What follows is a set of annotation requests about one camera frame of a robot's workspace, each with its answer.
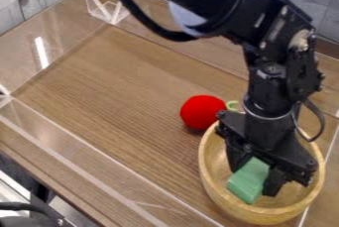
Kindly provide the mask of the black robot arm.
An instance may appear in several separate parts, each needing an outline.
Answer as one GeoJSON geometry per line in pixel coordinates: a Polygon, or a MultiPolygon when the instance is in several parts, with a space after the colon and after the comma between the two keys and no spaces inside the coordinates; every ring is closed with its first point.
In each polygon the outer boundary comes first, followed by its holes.
{"type": "Polygon", "coordinates": [[[243,47],[250,72],[243,113],[218,113],[218,135],[227,144],[231,171],[253,158],[269,165],[262,194],[278,195],[288,182],[309,185],[320,162],[298,140],[297,124],[306,106],[322,111],[309,96],[322,90],[317,36],[312,17],[290,0],[169,0],[181,31],[165,29],[134,0],[121,0],[137,20],[174,42],[225,37],[243,47]]]}

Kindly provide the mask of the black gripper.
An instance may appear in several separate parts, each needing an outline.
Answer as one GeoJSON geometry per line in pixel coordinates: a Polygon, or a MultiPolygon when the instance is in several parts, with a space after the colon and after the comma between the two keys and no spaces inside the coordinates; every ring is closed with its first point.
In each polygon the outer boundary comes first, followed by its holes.
{"type": "Polygon", "coordinates": [[[261,113],[223,110],[218,113],[217,134],[225,139],[227,159],[237,172],[251,158],[269,165],[269,175],[262,194],[277,197],[284,186],[296,181],[309,186],[320,169],[320,163],[298,140],[297,125],[300,106],[282,113],[261,113]]]}

